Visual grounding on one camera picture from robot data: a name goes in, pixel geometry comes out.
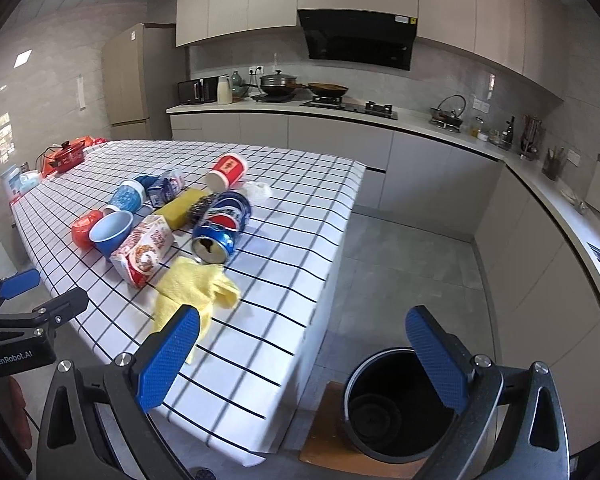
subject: white thermos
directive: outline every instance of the white thermos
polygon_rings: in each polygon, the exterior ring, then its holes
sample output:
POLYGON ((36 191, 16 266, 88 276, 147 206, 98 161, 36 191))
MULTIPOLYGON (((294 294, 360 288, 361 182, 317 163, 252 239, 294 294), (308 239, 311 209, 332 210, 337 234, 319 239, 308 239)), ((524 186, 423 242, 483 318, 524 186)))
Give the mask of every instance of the white thermos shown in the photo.
POLYGON ((234 100, 231 93, 231 82, 227 74, 218 77, 218 104, 230 105, 234 100))

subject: black shoe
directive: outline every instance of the black shoe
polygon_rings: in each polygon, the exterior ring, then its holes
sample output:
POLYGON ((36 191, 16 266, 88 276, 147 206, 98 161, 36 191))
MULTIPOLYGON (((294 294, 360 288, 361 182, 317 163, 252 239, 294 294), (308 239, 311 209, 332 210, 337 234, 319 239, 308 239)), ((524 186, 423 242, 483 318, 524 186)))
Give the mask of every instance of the black shoe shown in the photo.
POLYGON ((216 475, 211 470, 202 468, 196 471, 193 480, 216 480, 216 475))

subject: table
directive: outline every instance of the table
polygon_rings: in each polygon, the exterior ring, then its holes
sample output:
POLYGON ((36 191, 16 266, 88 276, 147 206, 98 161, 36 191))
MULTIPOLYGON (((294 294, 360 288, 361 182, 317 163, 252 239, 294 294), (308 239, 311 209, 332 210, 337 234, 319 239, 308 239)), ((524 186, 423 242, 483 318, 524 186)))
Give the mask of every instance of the table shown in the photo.
MULTIPOLYGON (((338 250, 365 167, 331 155, 210 142, 122 140, 90 148, 86 160, 46 179, 13 205, 30 259, 52 296, 74 286, 88 309, 72 326, 109 362, 134 352, 152 327, 160 280, 177 256, 191 257, 190 228, 141 290, 124 282, 96 250, 71 242, 69 225, 102 208, 122 180, 180 168, 187 185, 223 153, 247 158, 248 179, 267 182, 273 197, 253 208, 226 275, 242 291, 235 310, 218 306, 212 326, 184 365, 159 412, 208 446, 244 465, 275 452, 286 431, 326 330, 338 250)), ((147 203, 135 215, 141 221, 147 203)))

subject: white countertop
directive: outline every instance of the white countertop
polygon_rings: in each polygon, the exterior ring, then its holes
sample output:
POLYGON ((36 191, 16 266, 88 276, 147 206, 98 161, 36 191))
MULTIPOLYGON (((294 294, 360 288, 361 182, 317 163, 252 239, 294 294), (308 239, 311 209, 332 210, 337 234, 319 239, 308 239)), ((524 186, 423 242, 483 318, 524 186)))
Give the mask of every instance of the white countertop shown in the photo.
MULTIPOLYGON (((251 220, 225 266, 242 299, 231 310, 214 308, 211 327, 196 343, 162 406, 175 424, 234 460, 254 465, 251 454, 274 423, 296 352, 336 251, 343 239, 364 166, 345 158, 241 144, 120 140, 90 149, 67 173, 45 179, 13 205, 31 261, 53 297, 74 286, 87 291, 87 310, 71 320, 104 362, 135 352, 152 328, 155 284, 178 256, 191 257, 190 226, 147 285, 128 285, 96 250, 72 243, 70 225, 102 208, 117 186, 139 174, 179 168, 189 187, 220 155, 237 152, 250 164, 247 177, 267 182, 273 196, 253 207, 251 220)), ((153 208, 135 214, 136 224, 153 208)))
POLYGON ((461 146, 473 152, 502 160, 522 182, 536 195, 540 202, 554 217, 555 221, 566 233, 576 252, 580 255, 592 280, 600 292, 600 263, 588 244, 600 249, 600 220, 588 210, 580 215, 567 199, 560 193, 564 184, 552 182, 541 173, 541 162, 521 160, 515 153, 505 152, 488 142, 475 139, 467 134, 449 133, 429 124, 430 116, 421 112, 395 108, 398 119, 385 119, 355 112, 343 112, 316 107, 301 107, 306 99, 293 100, 284 104, 259 103, 253 100, 243 100, 230 105, 216 103, 203 105, 179 105, 167 110, 168 114, 196 112, 276 112, 287 114, 311 114, 325 118, 362 121, 384 126, 394 130, 406 130, 422 136, 461 146))

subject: wall outlet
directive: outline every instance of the wall outlet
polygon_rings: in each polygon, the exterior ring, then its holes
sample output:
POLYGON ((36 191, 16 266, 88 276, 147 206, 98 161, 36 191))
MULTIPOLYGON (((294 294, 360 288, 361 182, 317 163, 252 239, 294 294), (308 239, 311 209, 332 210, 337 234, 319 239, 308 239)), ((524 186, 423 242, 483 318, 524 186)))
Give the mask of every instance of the wall outlet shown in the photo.
POLYGON ((481 112, 488 114, 491 105, 485 101, 480 101, 477 97, 474 97, 474 108, 476 110, 480 110, 481 112))
POLYGON ((569 150, 567 152, 567 160, 574 166, 577 166, 580 163, 580 155, 573 150, 569 150))

